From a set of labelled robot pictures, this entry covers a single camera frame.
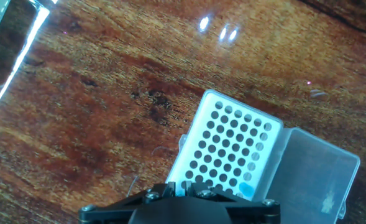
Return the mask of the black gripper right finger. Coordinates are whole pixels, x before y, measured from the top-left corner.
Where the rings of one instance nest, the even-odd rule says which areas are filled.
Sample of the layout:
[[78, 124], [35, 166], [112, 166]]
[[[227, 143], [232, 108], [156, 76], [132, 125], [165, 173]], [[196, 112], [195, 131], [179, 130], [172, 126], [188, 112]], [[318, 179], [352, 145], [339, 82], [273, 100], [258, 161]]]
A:
[[274, 199], [251, 202], [232, 189], [212, 187], [205, 182], [184, 181], [184, 214], [193, 223], [268, 223], [281, 222], [280, 203]]

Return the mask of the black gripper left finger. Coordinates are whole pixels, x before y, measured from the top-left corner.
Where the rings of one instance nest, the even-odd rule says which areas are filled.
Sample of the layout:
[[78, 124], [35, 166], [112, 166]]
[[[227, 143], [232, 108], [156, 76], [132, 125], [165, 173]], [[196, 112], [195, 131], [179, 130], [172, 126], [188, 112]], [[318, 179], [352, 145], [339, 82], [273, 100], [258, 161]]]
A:
[[78, 211], [78, 223], [128, 223], [134, 212], [141, 206], [174, 196], [174, 182], [155, 184], [150, 189], [143, 190], [105, 207], [91, 204], [80, 208]]

